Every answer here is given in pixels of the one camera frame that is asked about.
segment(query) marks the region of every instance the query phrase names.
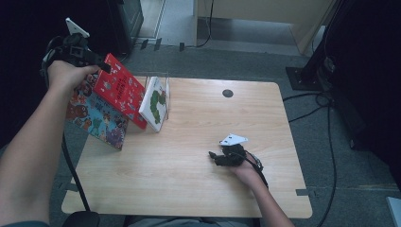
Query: picture book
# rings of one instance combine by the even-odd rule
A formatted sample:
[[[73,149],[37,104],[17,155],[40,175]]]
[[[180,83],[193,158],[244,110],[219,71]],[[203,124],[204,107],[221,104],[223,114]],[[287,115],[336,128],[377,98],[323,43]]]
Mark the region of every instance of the picture book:
[[[93,92],[98,75],[88,75],[68,103],[66,121],[122,149],[129,119]]]
[[[147,121],[138,111],[145,87],[112,54],[106,56],[105,62],[111,66],[111,73],[99,71],[94,91],[125,114],[135,125],[144,129]]]
[[[158,77],[151,77],[139,113],[155,131],[160,131],[167,110],[166,89]]]

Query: wrist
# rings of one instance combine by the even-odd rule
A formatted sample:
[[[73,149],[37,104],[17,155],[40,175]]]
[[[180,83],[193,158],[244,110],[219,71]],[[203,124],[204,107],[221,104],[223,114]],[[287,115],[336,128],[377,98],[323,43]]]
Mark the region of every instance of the wrist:
[[[52,96],[59,100],[60,104],[67,104],[71,99],[72,92],[67,89],[56,89],[50,87],[46,96]]]
[[[248,187],[252,190],[252,191],[257,191],[260,190],[261,188],[263,189],[267,189],[269,190],[265,184],[263,183],[262,179],[259,177],[259,175],[257,176],[257,178],[255,177],[252,181],[249,182]]]

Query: colorful book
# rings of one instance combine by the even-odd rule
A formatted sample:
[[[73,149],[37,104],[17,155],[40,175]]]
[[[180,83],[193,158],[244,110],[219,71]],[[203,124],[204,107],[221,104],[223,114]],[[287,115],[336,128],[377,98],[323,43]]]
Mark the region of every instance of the colorful book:
[[[160,131],[167,110],[166,89],[158,77],[151,77],[145,92],[139,114],[141,114],[155,131]]]
[[[129,119],[93,92],[98,75],[88,75],[68,103],[66,121],[95,138],[122,149]]]
[[[144,129],[147,121],[138,111],[144,98],[145,87],[112,54],[106,56],[105,62],[111,66],[111,73],[100,70],[94,91],[125,114],[135,125]]]

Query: black chair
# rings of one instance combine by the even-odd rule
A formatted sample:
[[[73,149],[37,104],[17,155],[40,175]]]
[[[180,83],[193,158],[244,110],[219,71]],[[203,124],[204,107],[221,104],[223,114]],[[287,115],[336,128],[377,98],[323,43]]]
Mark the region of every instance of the black chair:
[[[77,211],[70,215],[62,227],[98,227],[100,216],[92,211]]]

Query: black cable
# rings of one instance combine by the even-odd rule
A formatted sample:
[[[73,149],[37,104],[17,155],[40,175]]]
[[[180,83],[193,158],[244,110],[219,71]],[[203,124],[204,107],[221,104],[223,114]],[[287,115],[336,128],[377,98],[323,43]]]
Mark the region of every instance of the black cable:
[[[324,107],[318,107],[318,108],[316,108],[315,110],[313,110],[313,111],[310,112],[310,113],[307,113],[307,114],[305,114],[305,115],[298,116],[297,118],[294,118],[294,119],[292,119],[292,120],[289,120],[288,123],[291,123],[291,122],[294,122],[294,121],[296,121],[296,120],[299,120],[299,119],[302,119],[302,118],[304,118],[304,117],[307,117],[307,116],[309,116],[309,115],[312,115],[313,113],[317,112],[318,110],[320,110],[320,109],[322,109],[322,108],[324,108]]]
[[[71,161],[71,157],[68,151],[67,147],[67,142],[65,140],[65,134],[62,134],[62,143],[61,143],[61,148],[62,148],[62,153],[64,154],[65,161],[68,165],[68,168],[70,169],[71,175],[73,175],[74,181],[76,183],[80,198],[82,199],[83,206],[85,207],[86,211],[91,211],[91,208],[89,207],[89,203],[86,200],[85,192],[83,191],[82,184],[80,183],[79,177],[77,172],[75,171],[74,165]]]
[[[331,205],[333,203],[333,199],[334,199],[334,195],[336,193],[336,187],[337,187],[337,166],[336,166],[336,160],[334,158],[333,141],[332,141],[332,135],[331,135],[331,120],[330,120],[330,111],[331,111],[331,107],[333,106],[333,100],[330,97],[325,96],[324,95],[325,93],[326,92],[321,92],[321,93],[315,94],[316,95],[315,96],[315,101],[319,105],[319,107],[317,109],[315,109],[311,113],[308,113],[306,115],[303,115],[303,116],[300,116],[300,117],[297,117],[296,119],[294,119],[294,120],[301,119],[301,118],[303,118],[305,116],[308,116],[308,115],[311,115],[311,114],[317,112],[318,110],[320,110],[322,108],[327,107],[327,134],[328,134],[328,142],[329,142],[329,145],[330,145],[331,161],[332,161],[332,165],[333,165],[333,189],[331,191],[331,195],[330,195],[329,202],[327,204],[327,208],[326,208],[326,210],[325,210],[325,212],[323,214],[323,217],[322,217],[321,221],[318,224],[318,227],[321,227],[323,225],[324,221],[327,218],[328,212],[330,211]],[[289,99],[292,99],[292,98],[295,98],[295,97],[312,96],[312,95],[313,94],[301,94],[301,95],[297,95],[297,96],[290,96],[290,97],[284,98],[283,101],[286,101],[286,100],[289,100]],[[319,97],[325,98],[327,103],[321,103],[319,101]]]
[[[62,43],[63,39],[64,38],[62,36],[56,36],[53,39],[51,39],[50,42],[48,43],[47,47],[46,47],[46,54],[50,51],[50,49],[53,49],[53,45],[54,45],[54,42],[56,40],[61,40],[61,43]]]
[[[324,215],[321,219],[321,221],[318,224],[318,227],[322,226],[325,219],[327,218],[327,214],[330,211],[331,208],[331,204],[333,203],[333,199],[334,199],[334,194],[336,193],[336,187],[337,187],[337,166],[336,166],[336,160],[334,159],[334,151],[333,151],[333,143],[332,143],[332,139],[331,139],[331,123],[330,123],[330,106],[331,106],[331,102],[327,108],[327,131],[328,131],[328,141],[330,144],[330,151],[331,151],[331,161],[332,161],[332,165],[333,165],[333,189],[331,191],[331,195],[330,195],[330,200],[327,204],[327,208],[324,212]]]
[[[118,60],[118,61],[120,61],[122,63],[127,57],[128,57],[128,54],[124,54],[124,57],[121,60]]]
[[[203,47],[204,45],[207,44],[207,42],[209,42],[210,38],[212,37],[212,16],[213,16],[213,5],[215,4],[215,0],[212,1],[212,7],[210,8],[210,16],[209,16],[209,36],[207,37],[207,40],[200,45],[197,45],[195,47]]]
[[[315,96],[315,95],[318,95],[318,94],[320,94],[320,93],[304,93],[304,94],[300,94],[300,95],[296,95],[296,96],[288,96],[288,97],[283,98],[283,102],[285,102],[287,100],[290,100],[290,99],[293,99],[293,98],[296,98],[296,97]]]

